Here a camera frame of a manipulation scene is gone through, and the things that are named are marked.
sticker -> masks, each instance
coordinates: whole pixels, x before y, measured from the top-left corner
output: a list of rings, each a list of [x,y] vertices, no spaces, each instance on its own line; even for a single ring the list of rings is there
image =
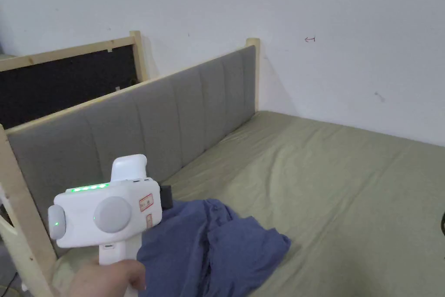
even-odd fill
[[[141,212],[149,208],[153,204],[153,194],[147,195],[145,198],[139,201],[139,208]]]
[[[153,227],[153,220],[151,219],[151,214],[147,216],[147,228]]]

mattress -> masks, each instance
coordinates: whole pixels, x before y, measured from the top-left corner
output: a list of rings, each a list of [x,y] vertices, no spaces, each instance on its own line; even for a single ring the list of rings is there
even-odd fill
[[[439,296],[445,148],[259,112],[174,174],[176,200],[216,198],[292,239],[253,296]],[[66,290],[96,247],[59,259]]]

green led light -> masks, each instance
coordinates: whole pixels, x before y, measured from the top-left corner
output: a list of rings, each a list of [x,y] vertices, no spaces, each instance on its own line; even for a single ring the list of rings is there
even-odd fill
[[[105,188],[105,187],[108,187],[109,185],[110,184],[95,184],[94,186],[74,188],[74,189],[71,189],[71,191],[76,192],[76,191],[83,191],[83,190],[92,190],[92,189],[97,189],[97,188]]]

cable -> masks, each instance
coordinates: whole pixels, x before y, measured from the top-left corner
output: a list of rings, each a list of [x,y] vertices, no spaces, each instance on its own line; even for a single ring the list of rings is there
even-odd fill
[[[2,284],[0,284],[0,288],[5,289],[5,288],[6,288],[6,285],[2,285]],[[13,287],[10,287],[10,289],[9,289],[8,291],[12,291],[12,292],[14,292],[18,297],[22,297],[22,294],[19,293],[19,292],[18,292],[16,289],[14,289]]]
[[[2,295],[1,295],[0,297],[5,297],[5,296],[6,296],[7,291],[10,290],[10,288],[11,288],[11,284],[14,282],[14,280],[16,279],[16,277],[18,276],[18,274],[19,274],[19,273],[17,273],[17,272],[14,274],[13,279],[8,283],[8,285],[6,286],[4,292],[2,293]]]

wall mark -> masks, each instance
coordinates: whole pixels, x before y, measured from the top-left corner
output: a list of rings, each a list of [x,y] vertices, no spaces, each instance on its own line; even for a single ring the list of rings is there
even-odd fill
[[[374,95],[379,97],[381,103],[384,103],[386,101],[386,99],[378,92],[375,92]]]

